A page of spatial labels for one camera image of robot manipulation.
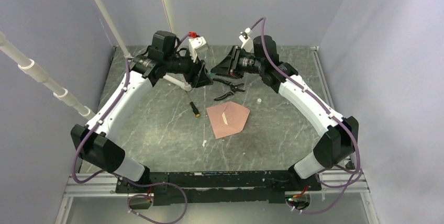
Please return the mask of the cream lined letter paper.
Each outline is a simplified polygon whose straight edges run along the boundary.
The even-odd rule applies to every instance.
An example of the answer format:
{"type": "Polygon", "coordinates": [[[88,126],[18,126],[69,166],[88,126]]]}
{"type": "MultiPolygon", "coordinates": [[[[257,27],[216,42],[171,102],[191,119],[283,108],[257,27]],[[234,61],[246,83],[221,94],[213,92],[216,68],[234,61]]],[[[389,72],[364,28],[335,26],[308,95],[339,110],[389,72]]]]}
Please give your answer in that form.
{"type": "Polygon", "coordinates": [[[223,112],[221,116],[223,118],[224,124],[228,125],[228,120],[227,120],[225,112],[223,112]]]}

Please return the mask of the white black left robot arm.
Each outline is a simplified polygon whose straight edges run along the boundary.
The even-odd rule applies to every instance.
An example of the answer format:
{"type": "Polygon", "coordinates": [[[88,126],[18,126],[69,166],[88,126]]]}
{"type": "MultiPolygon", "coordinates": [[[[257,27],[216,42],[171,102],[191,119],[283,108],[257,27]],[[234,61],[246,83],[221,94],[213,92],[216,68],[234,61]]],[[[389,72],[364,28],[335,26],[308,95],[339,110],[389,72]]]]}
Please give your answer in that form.
{"type": "Polygon", "coordinates": [[[85,125],[72,128],[76,157],[130,180],[136,192],[145,192],[151,183],[149,168],[113,141],[142,97],[168,73],[182,74],[192,88],[211,85],[205,62],[198,58],[207,49],[205,38],[194,32],[179,39],[169,31],[157,31],[145,53],[125,61],[123,80],[102,109],[85,125]]]}

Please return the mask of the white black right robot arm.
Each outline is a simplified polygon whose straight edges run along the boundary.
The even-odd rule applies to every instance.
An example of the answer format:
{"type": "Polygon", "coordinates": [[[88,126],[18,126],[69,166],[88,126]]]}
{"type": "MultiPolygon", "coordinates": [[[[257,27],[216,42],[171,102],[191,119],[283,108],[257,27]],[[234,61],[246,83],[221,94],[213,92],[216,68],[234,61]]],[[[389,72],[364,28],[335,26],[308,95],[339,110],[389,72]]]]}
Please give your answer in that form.
{"type": "Polygon", "coordinates": [[[301,190],[308,184],[309,177],[355,153],[359,123],[354,117],[345,118],[328,106],[294,67],[280,61],[271,36],[257,36],[252,45],[252,52],[233,46],[211,73],[231,79],[241,79],[245,73],[259,75],[266,86],[287,99],[312,124],[320,139],[309,154],[289,168],[289,185],[301,190]]]}

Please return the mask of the pink paper envelope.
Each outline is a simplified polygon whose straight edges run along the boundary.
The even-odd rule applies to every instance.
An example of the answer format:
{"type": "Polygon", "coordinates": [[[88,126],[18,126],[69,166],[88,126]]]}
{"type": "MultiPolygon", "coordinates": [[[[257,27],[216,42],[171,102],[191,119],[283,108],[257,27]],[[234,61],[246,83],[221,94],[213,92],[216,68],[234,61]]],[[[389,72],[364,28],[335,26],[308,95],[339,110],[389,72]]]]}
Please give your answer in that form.
{"type": "Polygon", "coordinates": [[[206,111],[216,139],[243,131],[250,114],[250,109],[234,102],[208,107],[206,111]]]}

